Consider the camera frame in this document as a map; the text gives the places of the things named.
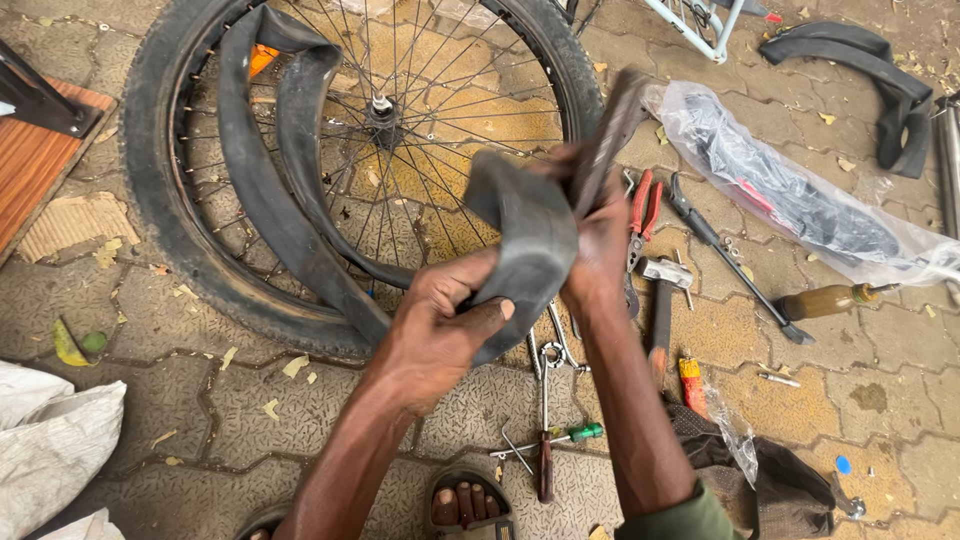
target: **bicycle tire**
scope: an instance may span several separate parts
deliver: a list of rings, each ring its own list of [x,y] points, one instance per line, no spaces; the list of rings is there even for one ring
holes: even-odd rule
[[[132,208],[164,261],[205,302],[240,325],[305,351],[364,357],[370,344],[337,311],[286,295],[217,248],[216,240],[181,199],[172,164],[171,111],[180,105],[180,77],[199,71],[202,52],[219,39],[211,25],[229,24],[263,0],[171,0],[132,62],[120,116],[121,157]],[[603,106],[592,68],[564,20],[547,2],[481,0],[549,65],[558,103],[569,106],[569,139],[588,138]]]

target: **green sleeve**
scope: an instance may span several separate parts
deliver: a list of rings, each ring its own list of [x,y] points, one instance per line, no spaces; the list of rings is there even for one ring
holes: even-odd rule
[[[616,540],[743,540],[743,536],[733,530],[733,523],[720,501],[700,480],[689,501],[627,520],[614,537]]]

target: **man's left hand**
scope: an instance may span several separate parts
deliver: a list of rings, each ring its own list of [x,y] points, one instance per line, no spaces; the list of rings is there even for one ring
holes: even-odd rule
[[[429,414],[467,374],[484,342],[514,315],[514,303],[493,298],[457,314],[496,265],[488,248],[420,270],[365,378],[390,385],[412,414]]]

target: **oil bottle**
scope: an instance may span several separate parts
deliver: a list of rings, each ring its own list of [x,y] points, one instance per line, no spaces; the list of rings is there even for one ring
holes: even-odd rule
[[[854,286],[829,285],[808,290],[799,294],[784,296],[775,302],[777,310],[788,321],[800,321],[850,311],[860,304],[872,302],[885,290],[899,287],[899,283],[890,283],[874,287],[869,283]]]

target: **green screwdriver handle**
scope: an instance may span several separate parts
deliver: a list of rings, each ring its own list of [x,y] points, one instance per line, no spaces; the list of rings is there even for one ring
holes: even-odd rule
[[[571,428],[567,430],[567,434],[570,435],[570,440],[579,443],[584,439],[596,438],[600,435],[603,435],[603,426],[594,422],[592,424],[587,424],[584,428]]]

